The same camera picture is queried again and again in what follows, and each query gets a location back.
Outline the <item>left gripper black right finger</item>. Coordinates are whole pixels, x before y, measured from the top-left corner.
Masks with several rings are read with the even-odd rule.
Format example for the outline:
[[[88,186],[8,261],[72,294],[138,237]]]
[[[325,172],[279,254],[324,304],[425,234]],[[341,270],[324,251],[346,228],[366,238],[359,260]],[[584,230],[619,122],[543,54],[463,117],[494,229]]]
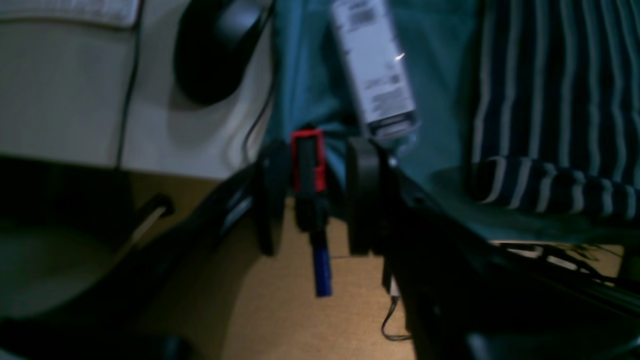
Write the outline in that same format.
[[[637,360],[639,282],[542,244],[490,243],[445,212],[375,141],[347,142],[353,255],[385,260],[418,360]]]

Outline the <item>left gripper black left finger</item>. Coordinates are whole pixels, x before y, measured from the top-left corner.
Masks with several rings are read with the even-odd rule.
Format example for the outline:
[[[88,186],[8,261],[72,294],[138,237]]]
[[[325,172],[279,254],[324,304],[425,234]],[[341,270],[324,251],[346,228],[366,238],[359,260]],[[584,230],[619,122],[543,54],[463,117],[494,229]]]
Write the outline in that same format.
[[[197,259],[197,251],[217,251],[248,215],[258,249],[274,255],[291,163],[287,142],[263,146],[254,162],[215,187],[182,221],[127,250],[88,289],[36,316],[3,319],[1,350],[21,360],[188,360],[193,348],[181,335],[135,332],[131,323]]]

